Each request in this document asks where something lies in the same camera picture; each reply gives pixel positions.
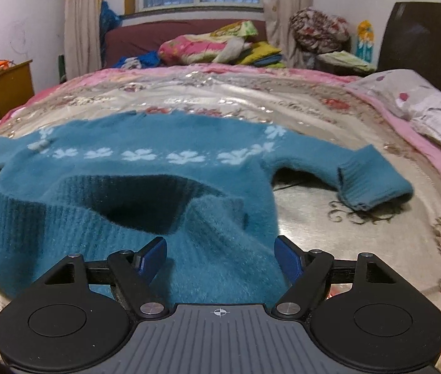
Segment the dark wooden headboard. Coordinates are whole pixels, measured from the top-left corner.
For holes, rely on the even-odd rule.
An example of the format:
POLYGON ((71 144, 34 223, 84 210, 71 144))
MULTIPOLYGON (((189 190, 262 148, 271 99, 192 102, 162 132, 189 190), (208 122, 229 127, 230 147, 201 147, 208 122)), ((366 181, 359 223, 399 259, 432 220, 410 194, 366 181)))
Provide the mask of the dark wooden headboard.
POLYGON ((441 2, 395 3, 377 69, 411 69, 441 90, 441 2))

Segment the blue clothes pile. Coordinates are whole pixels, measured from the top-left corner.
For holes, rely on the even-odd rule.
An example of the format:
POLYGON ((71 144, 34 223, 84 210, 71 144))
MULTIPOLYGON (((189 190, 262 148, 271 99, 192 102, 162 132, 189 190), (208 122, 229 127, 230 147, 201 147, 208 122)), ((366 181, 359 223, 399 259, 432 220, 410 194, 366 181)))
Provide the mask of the blue clothes pile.
POLYGON ((121 57, 112 66, 114 69, 153 69, 160 65, 160 58, 157 51, 149 51, 136 57, 121 57))

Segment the beige curtain left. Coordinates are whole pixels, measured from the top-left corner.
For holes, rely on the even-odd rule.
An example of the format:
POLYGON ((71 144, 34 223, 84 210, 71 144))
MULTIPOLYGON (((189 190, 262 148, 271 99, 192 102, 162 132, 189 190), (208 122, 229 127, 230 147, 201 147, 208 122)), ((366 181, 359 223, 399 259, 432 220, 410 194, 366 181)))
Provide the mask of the beige curtain left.
POLYGON ((99 17, 103 0, 65 0, 66 78, 101 69, 99 17))

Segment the blue bag behind curtain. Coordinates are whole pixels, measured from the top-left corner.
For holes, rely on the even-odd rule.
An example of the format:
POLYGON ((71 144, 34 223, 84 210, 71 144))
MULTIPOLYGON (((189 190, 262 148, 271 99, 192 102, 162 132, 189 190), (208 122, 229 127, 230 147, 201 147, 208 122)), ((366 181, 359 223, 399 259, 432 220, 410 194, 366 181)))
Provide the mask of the blue bag behind curtain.
POLYGON ((106 43, 105 36, 108 32, 117 29, 122 25, 122 18, 113 11, 108 2, 103 1, 99 15, 99 45, 101 64, 105 64, 106 43))

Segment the dark floral bundle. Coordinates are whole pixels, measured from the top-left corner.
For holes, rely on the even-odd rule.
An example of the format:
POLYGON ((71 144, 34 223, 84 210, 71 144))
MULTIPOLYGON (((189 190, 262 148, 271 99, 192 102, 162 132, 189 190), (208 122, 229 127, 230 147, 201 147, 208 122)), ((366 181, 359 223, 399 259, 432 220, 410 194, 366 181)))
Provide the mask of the dark floral bundle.
POLYGON ((345 19, 312 7, 304 8, 290 17, 290 30, 304 50, 316 54, 339 51, 351 39, 345 19))

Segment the light green folded cloth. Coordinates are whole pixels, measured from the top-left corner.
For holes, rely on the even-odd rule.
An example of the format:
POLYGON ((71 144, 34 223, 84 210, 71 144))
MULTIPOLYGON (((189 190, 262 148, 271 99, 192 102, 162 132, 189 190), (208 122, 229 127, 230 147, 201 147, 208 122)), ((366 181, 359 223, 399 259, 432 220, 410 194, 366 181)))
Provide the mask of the light green folded cloth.
POLYGON ((356 70, 359 72, 374 72, 376 67, 347 51, 333 51, 317 55, 316 63, 320 65, 334 65, 336 67, 356 70))

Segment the yellow blue carton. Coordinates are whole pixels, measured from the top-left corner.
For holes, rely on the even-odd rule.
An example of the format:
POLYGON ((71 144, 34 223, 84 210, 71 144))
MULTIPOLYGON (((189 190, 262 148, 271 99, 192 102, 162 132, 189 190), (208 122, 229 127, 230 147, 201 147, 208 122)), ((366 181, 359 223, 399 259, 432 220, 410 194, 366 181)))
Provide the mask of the yellow blue carton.
POLYGON ((357 26, 356 55, 360 59, 371 63, 374 47, 374 31, 368 20, 363 20, 357 26))

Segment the yellow green folded cloths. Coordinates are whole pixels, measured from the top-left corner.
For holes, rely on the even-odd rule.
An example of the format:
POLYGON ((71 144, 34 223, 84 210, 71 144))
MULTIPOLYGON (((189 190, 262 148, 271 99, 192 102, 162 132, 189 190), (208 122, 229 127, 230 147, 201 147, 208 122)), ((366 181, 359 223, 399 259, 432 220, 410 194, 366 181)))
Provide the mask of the yellow green folded cloths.
POLYGON ((236 64, 262 68, 280 63, 282 59, 281 49, 266 41, 260 41, 252 43, 251 47, 240 55, 236 64))

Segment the teal knit sweater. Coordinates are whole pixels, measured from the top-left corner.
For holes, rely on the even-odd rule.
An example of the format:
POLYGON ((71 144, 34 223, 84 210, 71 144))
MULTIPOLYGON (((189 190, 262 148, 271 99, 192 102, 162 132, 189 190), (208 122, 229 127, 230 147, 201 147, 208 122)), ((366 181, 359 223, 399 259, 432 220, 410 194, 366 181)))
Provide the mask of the teal knit sweater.
POLYGON ((274 255, 283 168, 353 210, 413 195, 374 147, 274 123, 127 112, 0 137, 0 289, 15 297, 68 254, 102 260, 160 236, 167 302, 272 304, 288 287, 274 255))

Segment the maroon sofa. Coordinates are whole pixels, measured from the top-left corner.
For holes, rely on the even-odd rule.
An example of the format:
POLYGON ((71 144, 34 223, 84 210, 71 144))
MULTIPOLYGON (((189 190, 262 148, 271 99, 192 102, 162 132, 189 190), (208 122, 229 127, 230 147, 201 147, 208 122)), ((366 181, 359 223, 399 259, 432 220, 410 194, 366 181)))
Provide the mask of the maroon sofa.
POLYGON ((104 67, 116 66, 123 57, 137 57, 155 51, 166 65, 191 63, 235 63, 253 44, 266 42, 266 26, 254 20, 254 36, 244 36, 238 46, 231 49, 231 36, 214 33, 234 25, 236 19, 183 19, 163 20, 139 25, 122 26, 109 31, 105 37, 104 67))

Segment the white patterned pillow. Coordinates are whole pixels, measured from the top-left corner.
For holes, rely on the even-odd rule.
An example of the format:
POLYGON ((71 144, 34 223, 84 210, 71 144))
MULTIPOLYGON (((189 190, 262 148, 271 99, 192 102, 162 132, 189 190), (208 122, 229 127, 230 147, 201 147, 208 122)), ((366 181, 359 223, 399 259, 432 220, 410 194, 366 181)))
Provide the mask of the white patterned pillow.
POLYGON ((395 118, 441 147, 441 91, 410 69, 394 69, 350 83, 378 99, 395 118))

